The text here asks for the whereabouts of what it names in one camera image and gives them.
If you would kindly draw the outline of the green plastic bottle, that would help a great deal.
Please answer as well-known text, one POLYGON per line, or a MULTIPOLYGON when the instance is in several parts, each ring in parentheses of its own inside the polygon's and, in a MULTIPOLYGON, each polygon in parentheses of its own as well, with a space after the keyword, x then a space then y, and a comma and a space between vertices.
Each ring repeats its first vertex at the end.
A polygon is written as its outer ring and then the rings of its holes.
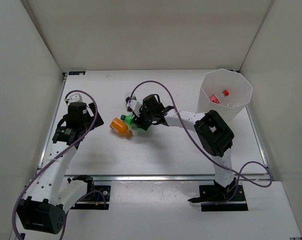
POLYGON ((134 129, 139 129, 135 125, 133 125, 133 120, 136 119, 136 116, 134 114, 129 114, 129 115, 124 115, 122 114, 120 116, 120 120, 125 122, 129 127, 134 128, 134 129))

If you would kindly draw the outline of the orange soda bottle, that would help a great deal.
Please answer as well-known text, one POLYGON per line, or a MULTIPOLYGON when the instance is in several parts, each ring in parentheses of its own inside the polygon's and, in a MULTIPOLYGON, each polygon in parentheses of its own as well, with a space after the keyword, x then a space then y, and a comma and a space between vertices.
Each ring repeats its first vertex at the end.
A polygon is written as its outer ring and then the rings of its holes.
POLYGON ((128 128, 127 124, 118 118, 114 118, 110 123, 112 131, 117 133, 119 136, 130 138, 133 132, 128 128))

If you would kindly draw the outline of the clear black-label bottle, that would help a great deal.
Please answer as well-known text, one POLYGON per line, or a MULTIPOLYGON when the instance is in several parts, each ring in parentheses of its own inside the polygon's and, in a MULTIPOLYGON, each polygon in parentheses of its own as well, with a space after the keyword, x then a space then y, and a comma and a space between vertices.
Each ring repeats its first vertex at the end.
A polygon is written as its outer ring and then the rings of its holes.
POLYGON ((125 105, 126 105, 126 109, 127 109, 128 112, 133 111, 131 109, 131 107, 129 106, 129 103, 133 103, 136 100, 137 100, 136 96, 132 95, 131 92, 128 92, 128 93, 125 94, 125 105))

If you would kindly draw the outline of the clear red-label cola bottle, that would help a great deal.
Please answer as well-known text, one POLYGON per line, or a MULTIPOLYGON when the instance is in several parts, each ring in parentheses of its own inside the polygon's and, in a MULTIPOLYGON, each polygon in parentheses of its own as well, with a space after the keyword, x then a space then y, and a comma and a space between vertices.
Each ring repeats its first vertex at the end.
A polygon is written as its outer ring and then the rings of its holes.
POLYGON ((229 96, 229 92, 227 90, 224 90, 220 93, 211 95, 209 97, 209 100, 215 104, 221 104, 227 96, 229 96))

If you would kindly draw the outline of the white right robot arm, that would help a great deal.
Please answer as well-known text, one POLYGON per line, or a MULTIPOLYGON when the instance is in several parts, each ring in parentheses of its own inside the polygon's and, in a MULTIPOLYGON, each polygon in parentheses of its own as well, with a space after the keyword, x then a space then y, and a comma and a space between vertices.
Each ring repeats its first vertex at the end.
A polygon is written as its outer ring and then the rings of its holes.
POLYGON ((132 110, 132 124, 147 130, 151 125, 180 127, 197 134, 205 153, 213 160, 215 193, 222 200, 233 195, 235 175, 231 171, 231 147, 234 133, 218 112, 207 113, 179 111, 174 106, 164 106, 159 95, 151 94, 139 103, 135 97, 127 100, 132 110))

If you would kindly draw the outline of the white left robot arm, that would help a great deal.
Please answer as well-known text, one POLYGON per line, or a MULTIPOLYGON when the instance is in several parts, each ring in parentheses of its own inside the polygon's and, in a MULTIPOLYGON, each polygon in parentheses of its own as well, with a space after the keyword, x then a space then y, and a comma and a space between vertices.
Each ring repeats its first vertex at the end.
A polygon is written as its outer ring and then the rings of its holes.
POLYGON ((69 100, 67 104, 68 112, 57 124, 49 158, 17 205, 18 217, 26 230, 58 234, 73 205, 80 198, 92 199, 96 193, 93 179, 87 175, 75 177, 64 190, 60 189, 81 141, 104 123, 96 103, 69 100))

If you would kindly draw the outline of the white plastic bin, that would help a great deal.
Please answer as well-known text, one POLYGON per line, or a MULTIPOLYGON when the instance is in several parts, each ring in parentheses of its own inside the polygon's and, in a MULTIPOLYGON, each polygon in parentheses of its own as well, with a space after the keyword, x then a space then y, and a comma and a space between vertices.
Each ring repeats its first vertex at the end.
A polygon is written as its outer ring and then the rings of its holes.
POLYGON ((200 87, 197 112, 215 110, 230 123, 250 102, 252 85, 237 72, 218 69, 204 75, 200 87))

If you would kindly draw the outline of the dark label sticker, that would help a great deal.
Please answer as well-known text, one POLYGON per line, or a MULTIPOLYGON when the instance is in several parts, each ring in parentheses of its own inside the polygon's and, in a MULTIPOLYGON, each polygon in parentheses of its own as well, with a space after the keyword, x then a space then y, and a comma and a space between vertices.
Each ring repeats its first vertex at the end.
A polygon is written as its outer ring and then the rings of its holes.
POLYGON ((74 76, 74 75, 83 76, 85 74, 86 74, 86 71, 69 71, 69 73, 68 73, 69 76, 74 76))

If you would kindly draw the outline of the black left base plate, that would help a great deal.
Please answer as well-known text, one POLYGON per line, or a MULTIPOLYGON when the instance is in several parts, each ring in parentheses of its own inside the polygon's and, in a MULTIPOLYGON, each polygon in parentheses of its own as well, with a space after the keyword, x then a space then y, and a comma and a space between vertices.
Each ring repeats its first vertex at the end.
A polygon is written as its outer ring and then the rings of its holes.
POLYGON ((110 205, 111 186, 105 184, 95 185, 94 192, 83 200, 77 202, 72 209, 77 210, 108 210, 110 205))

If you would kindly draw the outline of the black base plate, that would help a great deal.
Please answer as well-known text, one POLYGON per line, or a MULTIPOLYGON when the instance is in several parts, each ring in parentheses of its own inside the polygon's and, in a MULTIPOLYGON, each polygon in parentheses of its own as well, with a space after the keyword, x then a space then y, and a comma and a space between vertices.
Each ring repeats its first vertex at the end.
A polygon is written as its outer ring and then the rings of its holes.
POLYGON ((94 192, 83 200, 77 202, 72 209, 77 210, 108 210, 110 205, 111 186, 105 184, 95 185, 94 192))
POLYGON ((242 185, 239 185, 236 191, 233 189, 226 198, 214 185, 200 185, 199 194, 199 197, 188 199, 188 201, 192 204, 200 204, 203 212, 248 211, 242 185))

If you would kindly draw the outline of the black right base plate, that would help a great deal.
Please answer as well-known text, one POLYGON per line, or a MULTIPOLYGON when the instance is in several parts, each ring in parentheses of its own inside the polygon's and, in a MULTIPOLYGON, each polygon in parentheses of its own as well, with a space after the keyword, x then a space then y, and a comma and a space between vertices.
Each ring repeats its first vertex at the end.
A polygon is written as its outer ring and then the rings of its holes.
POLYGON ((248 211, 242 185, 239 185, 236 191, 233 189, 226 198, 214 185, 200 185, 199 194, 199 197, 188 199, 188 201, 192 204, 200 204, 203 212, 248 211))

